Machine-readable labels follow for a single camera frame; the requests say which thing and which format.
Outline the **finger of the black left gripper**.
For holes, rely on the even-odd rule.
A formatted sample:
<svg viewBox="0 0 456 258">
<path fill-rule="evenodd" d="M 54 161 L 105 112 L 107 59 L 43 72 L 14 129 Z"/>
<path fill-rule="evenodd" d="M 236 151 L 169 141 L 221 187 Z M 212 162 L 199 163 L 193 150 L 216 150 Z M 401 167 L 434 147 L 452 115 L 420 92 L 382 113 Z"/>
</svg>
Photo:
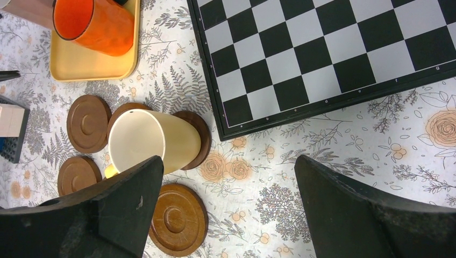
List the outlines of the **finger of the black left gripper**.
<svg viewBox="0 0 456 258">
<path fill-rule="evenodd" d="M 12 80 L 19 77 L 21 77 L 21 74 L 17 70 L 0 71 L 0 82 Z"/>
</svg>

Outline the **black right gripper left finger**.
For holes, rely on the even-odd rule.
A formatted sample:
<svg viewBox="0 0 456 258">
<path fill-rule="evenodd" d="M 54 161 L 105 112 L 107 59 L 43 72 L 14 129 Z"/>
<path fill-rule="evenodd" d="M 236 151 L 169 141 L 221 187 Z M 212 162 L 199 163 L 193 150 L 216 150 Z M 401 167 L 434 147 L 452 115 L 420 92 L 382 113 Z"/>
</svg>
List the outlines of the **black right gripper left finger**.
<svg viewBox="0 0 456 258">
<path fill-rule="evenodd" d="M 163 172 L 153 156 L 40 205 L 1 209 L 1 257 L 141 257 Z"/>
</svg>

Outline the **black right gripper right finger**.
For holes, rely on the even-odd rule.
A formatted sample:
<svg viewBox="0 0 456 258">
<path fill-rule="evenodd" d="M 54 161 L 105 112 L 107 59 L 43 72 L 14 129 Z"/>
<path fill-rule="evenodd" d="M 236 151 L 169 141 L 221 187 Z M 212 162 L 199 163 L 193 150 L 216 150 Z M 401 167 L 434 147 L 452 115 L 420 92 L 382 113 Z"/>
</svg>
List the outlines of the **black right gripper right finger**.
<svg viewBox="0 0 456 258">
<path fill-rule="evenodd" d="M 402 198 L 301 155 L 295 174 L 318 257 L 455 257 L 455 209 Z"/>
</svg>

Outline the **cream yellow mug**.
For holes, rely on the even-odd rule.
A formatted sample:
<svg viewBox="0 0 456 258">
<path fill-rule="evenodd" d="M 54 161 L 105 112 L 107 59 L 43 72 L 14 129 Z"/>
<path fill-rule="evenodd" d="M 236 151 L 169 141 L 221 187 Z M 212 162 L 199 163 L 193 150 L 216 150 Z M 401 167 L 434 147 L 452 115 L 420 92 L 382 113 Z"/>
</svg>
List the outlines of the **cream yellow mug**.
<svg viewBox="0 0 456 258">
<path fill-rule="evenodd" d="M 124 172 L 153 157 L 162 159 L 164 174 L 188 165 L 200 151 L 196 129 L 173 114 L 146 109 L 123 112 L 108 135 L 113 167 Z"/>
</svg>

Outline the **orange cup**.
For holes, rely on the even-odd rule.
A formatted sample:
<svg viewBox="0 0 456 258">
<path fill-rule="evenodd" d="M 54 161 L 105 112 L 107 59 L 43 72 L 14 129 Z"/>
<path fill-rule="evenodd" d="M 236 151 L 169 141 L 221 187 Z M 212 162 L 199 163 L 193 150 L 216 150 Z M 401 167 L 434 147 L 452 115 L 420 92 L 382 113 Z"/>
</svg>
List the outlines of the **orange cup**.
<svg viewBox="0 0 456 258">
<path fill-rule="evenodd" d="M 109 56 L 133 46 L 134 16 L 115 1 L 58 0 L 53 25 L 61 39 Z"/>
</svg>

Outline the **dark walnut wooden coaster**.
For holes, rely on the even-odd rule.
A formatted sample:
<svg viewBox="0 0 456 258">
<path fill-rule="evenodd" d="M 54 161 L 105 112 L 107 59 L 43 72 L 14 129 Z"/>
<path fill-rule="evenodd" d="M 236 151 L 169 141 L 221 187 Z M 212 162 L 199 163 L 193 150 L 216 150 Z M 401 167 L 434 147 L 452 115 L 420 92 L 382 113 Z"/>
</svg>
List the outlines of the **dark walnut wooden coaster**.
<svg viewBox="0 0 456 258">
<path fill-rule="evenodd" d="M 188 122 L 196 129 L 196 131 L 199 134 L 199 138 L 201 140 L 201 147 L 198 152 L 198 155 L 188 165 L 181 168 L 182 170 L 194 169 L 200 166 L 206 160 L 210 153 L 212 141 L 211 132 L 205 120 L 195 112 L 178 111 L 173 115 Z"/>
</svg>

